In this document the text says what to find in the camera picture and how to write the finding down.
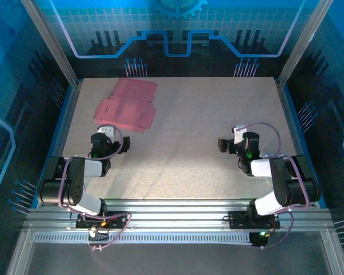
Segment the pink paper box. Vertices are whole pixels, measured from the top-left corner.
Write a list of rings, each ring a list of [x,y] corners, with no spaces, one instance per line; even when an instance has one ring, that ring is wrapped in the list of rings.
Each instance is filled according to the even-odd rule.
[[[111,95],[97,106],[93,115],[95,122],[143,133],[155,119],[157,109],[153,100],[157,87],[155,82],[121,78]]]

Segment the black controller box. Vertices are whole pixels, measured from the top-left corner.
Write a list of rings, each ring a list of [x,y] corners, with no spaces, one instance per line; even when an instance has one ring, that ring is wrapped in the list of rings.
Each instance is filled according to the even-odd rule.
[[[267,231],[253,232],[249,234],[249,241],[253,247],[265,247],[269,241],[271,233]]]

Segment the white connector block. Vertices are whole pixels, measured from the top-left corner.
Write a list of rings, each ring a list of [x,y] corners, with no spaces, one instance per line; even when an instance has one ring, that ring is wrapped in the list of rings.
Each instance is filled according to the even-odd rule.
[[[88,240],[89,242],[102,242],[102,241],[108,241],[110,239],[110,236],[107,231],[99,232],[98,228],[91,227],[88,230]]]

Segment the aluminium table side rail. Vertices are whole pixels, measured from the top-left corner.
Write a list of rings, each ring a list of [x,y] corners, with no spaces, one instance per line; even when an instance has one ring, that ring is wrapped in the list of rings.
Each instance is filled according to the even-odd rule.
[[[320,191],[321,185],[319,183],[319,179],[315,172],[315,168],[313,166],[308,147],[304,138],[304,132],[301,128],[297,111],[295,109],[292,97],[290,95],[289,89],[287,85],[285,85],[282,89],[278,88],[278,94],[280,97],[280,101],[283,107],[283,111],[287,120],[287,124],[290,130],[291,138],[294,144],[295,152],[298,155],[304,155],[309,162],[310,169],[314,174],[315,179],[318,181],[318,186]]]
[[[83,79],[79,79],[77,86],[75,88],[68,88],[68,91],[65,96],[65,101],[62,105],[60,115],[58,117],[58,121],[54,130],[54,134],[52,137],[52,141],[50,144],[50,148],[47,154],[47,157],[45,159],[45,164],[42,169],[42,173],[40,176],[40,180],[37,185],[37,190],[34,195],[31,209],[36,209],[39,205],[38,199],[37,199],[37,193],[40,190],[41,181],[43,180],[45,169],[49,163],[49,160],[53,156],[61,156],[65,147],[65,143],[67,140],[69,128],[71,125],[72,117],[75,111],[75,107],[77,104],[77,99],[79,97],[81,86],[83,83]]]

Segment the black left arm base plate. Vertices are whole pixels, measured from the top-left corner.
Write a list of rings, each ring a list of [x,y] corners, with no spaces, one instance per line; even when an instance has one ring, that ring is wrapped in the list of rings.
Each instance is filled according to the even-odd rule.
[[[114,216],[121,214],[121,211],[106,211],[103,214],[100,214],[102,219],[95,219],[90,217],[84,217],[78,215],[76,219],[76,228],[77,229],[91,229],[95,227],[97,229],[122,229],[126,222],[128,221],[128,215],[122,215],[116,218],[103,218],[108,216]]]

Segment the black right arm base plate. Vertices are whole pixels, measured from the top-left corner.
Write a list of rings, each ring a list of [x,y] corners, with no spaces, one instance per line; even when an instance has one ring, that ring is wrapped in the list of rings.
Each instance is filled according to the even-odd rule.
[[[274,215],[249,215],[244,211],[229,211],[228,222],[230,229],[279,229],[281,227],[278,217]]]

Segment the aluminium mounting rail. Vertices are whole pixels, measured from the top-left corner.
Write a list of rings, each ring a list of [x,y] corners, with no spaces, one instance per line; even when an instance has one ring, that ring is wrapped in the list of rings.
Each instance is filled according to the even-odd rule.
[[[229,211],[245,211],[249,199],[107,199],[111,211],[131,213],[129,232],[229,231],[222,219]],[[74,231],[76,216],[55,206],[42,206],[27,214],[23,227],[32,231]],[[311,206],[280,214],[280,231],[334,231],[328,209]]]

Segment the aluminium frame post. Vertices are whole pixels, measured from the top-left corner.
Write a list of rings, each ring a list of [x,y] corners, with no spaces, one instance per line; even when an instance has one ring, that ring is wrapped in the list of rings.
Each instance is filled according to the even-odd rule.
[[[282,90],[300,61],[302,55],[307,49],[309,43],[314,38],[318,27],[326,16],[330,6],[334,0],[319,0],[309,20],[307,21],[293,51],[291,52],[287,62],[283,66],[282,72],[277,80],[278,90]]]
[[[45,16],[35,0],[20,0],[42,39],[46,43],[57,65],[72,88],[79,84],[78,79]]]

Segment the aluminium lower frame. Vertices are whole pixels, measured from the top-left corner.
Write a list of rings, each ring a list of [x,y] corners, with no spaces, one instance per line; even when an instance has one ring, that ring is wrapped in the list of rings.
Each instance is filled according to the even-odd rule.
[[[293,232],[260,250],[232,244],[34,243],[22,233],[7,275],[344,275],[337,235]]]

